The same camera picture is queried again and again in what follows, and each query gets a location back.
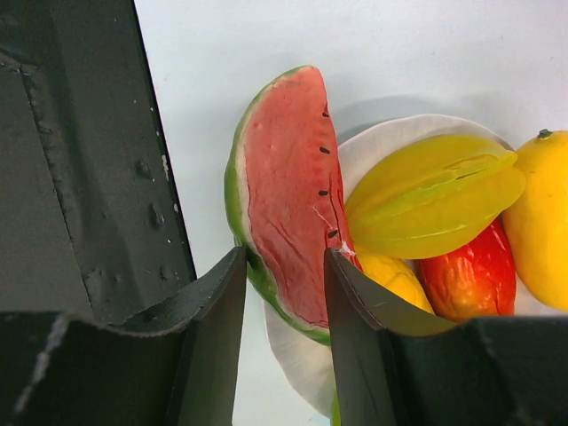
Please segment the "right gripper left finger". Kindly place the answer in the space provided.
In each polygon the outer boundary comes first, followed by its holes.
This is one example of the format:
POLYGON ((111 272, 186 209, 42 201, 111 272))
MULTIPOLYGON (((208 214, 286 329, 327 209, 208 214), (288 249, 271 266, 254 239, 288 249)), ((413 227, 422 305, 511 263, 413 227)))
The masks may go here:
POLYGON ((120 326, 64 312, 1 316, 4 425, 228 425, 246 251, 120 326))

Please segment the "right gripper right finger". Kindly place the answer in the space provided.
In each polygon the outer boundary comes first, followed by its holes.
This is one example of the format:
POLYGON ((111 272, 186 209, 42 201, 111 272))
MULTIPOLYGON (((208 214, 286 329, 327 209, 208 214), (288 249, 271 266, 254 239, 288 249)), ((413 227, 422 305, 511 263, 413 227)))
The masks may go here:
POLYGON ((345 425, 564 425, 566 317, 456 324, 325 255, 336 392, 345 425))

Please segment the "yellow fake mango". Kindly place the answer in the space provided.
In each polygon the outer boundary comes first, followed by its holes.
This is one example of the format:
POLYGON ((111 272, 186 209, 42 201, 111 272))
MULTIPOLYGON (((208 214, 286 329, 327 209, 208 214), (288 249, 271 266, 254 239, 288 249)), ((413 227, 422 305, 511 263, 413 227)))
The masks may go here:
POLYGON ((363 273, 369 279, 423 311, 434 313, 421 283, 403 260, 380 255, 358 245, 354 248, 363 273))
POLYGON ((502 214, 517 275, 539 302, 567 310, 567 132, 543 129, 517 150, 525 189, 502 214))

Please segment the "red fake mango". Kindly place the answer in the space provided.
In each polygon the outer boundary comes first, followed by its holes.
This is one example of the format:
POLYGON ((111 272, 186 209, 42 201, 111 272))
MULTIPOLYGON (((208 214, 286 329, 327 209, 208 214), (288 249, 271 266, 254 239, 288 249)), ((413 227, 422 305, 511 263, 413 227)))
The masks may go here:
POLYGON ((499 218, 470 243, 417 261, 434 312, 464 322, 476 316, 511 316, 517 296, 516 267, 499 218))

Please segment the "yellow green starfruit toy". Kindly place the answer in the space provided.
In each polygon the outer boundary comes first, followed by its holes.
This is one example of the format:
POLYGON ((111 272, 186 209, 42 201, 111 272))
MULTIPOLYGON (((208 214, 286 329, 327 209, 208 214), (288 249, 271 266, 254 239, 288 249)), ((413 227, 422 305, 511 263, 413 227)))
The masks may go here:
POLYGON ((438 135, 394 151, 346 202, 354 244, 423 259, 469 243, 523 192, 516 161, 515 151, 474 134, 438 135))

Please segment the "red watermelon slice toy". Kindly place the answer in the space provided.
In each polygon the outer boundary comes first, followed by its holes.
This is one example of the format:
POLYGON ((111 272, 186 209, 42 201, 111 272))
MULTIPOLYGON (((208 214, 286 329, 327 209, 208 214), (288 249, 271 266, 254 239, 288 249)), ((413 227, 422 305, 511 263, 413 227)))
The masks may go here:
POLYGON ((338 144, 320 70, 295 67, 250 101, 225 168, 225 211, 248 279, 294 330, 329 345, 324 253, 355 266, 338 144))

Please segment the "green fake fruit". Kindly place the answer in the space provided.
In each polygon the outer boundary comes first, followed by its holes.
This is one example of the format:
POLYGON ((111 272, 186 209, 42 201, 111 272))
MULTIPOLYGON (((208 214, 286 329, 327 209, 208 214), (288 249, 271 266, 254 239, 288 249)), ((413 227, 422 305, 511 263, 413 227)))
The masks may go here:
POLYGON ((331 415, 330 415, 330 425, 331 426, 341 426, 341 414, 340 414, 340 407, 338 402, 337 394, 334 394, 332 406, 331 406, 331 415))

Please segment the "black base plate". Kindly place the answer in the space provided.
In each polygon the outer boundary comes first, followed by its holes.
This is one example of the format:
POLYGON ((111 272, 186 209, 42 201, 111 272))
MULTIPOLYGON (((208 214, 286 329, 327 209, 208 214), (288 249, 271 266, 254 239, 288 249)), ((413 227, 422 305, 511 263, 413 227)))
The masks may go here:
POLYGON ((196 277, 135 4, 1 4, 1 307, 154 322, 196 277))

